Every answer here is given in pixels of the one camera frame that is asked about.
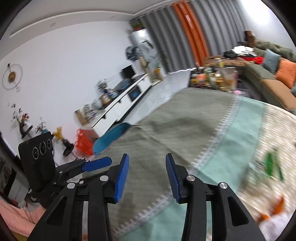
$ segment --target tile floor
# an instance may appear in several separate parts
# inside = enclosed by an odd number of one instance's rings
[[[174,93],[188,87],[190,70],[168,74],[162,82],[153,86],[132,109],[124,122],[132,125],[149,115],[160,105],[169,101]]]

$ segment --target green sofa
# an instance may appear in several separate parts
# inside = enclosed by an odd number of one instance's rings
[[[282,47],[264,40],[256,40],[254,52],[264,57],[265,50],[270,49],[284,59],[296,62],[296,53],[291,49]],[[290,112],[296,110],[296,97],[291,94],[290,89],[282,82],[276,80],[274,75],[258,64],[246,62],[244,75],[259,90],[268,103],[286,109]]]

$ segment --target orange pillow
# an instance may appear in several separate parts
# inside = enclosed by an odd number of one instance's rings
[[[291,89],[296,79],[296,63],[281,60],[274,77]]]

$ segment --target blue chair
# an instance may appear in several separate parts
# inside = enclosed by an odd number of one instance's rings
[[[103,136],[95,141],[93,145],[94,154],[99,155],[113,141],[117,140],[121,135],[123,135],[130,127],[131,124],[123,122],[113,127],[111,130],[108,130]]]

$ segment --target orange curtain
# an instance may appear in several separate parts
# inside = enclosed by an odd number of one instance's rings
[[[181,24],[185,30],[186,36],[192,49],[195,63],[203,66],[204,57],[209,56],[209,52],[201,28],[192,9],[185,1],[173,3],[173,8],[177,13],[177,16],[180,19]]]

